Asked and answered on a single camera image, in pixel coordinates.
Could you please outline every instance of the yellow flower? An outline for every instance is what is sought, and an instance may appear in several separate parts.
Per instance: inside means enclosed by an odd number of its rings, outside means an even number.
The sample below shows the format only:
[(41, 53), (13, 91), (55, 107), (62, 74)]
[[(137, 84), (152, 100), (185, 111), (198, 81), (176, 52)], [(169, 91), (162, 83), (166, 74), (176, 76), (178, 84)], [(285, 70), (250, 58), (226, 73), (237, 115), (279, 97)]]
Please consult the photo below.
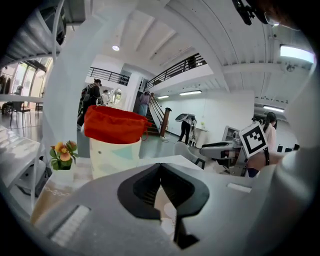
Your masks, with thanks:
[(64, 161), (64, 162), (69, 161), (70, 158), (71, 158), (71, 155), (67, 151), (66, 152), (62, 152), (61, 155), (60, 155), (61, 161)]
[(61, 149), (63, 147), (64, 147), (64, 144), (60, 141), (55, 145), (54, 150), (57, 151), (57, 152), (61, 152)]

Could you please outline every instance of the red bag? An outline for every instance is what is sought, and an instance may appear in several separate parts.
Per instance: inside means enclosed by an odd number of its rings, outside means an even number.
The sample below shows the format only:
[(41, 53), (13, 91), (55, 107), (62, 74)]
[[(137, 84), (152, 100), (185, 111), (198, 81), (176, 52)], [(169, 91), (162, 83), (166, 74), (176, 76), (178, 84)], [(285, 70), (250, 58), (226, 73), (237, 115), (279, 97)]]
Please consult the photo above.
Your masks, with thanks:
[(151, 123), (139, 114), (108, 106), (91, 105), (84, 116), (84, 134), (101, 142), (138, 142)]

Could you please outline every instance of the fluorescent light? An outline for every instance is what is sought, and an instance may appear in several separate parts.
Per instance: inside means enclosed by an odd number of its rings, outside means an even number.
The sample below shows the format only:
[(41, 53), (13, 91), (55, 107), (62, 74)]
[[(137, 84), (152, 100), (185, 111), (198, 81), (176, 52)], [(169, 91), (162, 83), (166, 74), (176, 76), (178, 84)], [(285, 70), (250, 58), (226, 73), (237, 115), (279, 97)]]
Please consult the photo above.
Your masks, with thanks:
[(273, 111), (278, 111), (278, 112), (284, 112), (285, 110), (282, 108), (277, 108), (273, 106), (263, 106), (264, 109), (266, 110), (273, 110)]
[(313, 53), (287, 45), (280, 46), (280, 56), (297, 58), (312, 64), (315, 62), (315, 55)]
[(120, 50), (120, 47), (117, 46), (117, 45), (114, 45), (114, 46), (112, 46), (112, 49), (115, 50), (115, 51), (119, 51), (119, 50)]
[(202, 91), (200, 90), (193, 90), (193, 91), (187, 91), (187, 92), (181, 92), (179, 93), (181, 96), (184, 96), (184, 95), (190, 95), (190, 94), (201, 94)]
[(164, 96), (158, 97), (157, 99), (165, 99), (165, 98), (169, 98), (169, 96), (168, 95), (164, 95)]

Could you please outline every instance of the white container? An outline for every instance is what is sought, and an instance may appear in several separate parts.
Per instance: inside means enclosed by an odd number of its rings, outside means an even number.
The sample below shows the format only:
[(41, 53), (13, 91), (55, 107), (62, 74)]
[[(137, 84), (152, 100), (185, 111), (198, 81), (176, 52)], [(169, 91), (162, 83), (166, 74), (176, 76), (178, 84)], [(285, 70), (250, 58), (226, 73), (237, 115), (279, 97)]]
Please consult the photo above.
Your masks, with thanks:
[(140, 145), (141, 138), (131, 144), (112, 144), (90, 138), (93, 179), (137, 167)]

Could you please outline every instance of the black metal railing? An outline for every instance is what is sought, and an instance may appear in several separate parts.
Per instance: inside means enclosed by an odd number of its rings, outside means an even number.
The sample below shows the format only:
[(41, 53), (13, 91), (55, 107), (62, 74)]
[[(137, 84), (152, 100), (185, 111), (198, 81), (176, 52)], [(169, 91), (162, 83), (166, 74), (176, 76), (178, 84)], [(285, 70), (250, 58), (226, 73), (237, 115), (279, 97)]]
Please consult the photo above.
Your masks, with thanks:
[(130, 78), (129, 76), (126, 76), (123, 74), (115, 73), (112, 71), (108, 71), (108, 70), (104, 70), (96, 67), (90, 67), (87, 76), (95, 79), (103, 79), (103, 80), (115, 82), (124, 86), (128, 85), (129, 78)]
[(167, 70), (163, 71), (162, 73), (158, 74), (156, 77), (151, 79), (146, 84), (146, 88), (150, 89), (160, 84), (161, 82), (168, 80), (169, 78), (172, 78), (180, 73), (183, 73), (185, 71), (194, 69), (205, 64), (207, 64), (207, 62), (199, 53), (192, 55), (178, 62), (177, 64), (173, 65), (172, 67), (168, 68)]

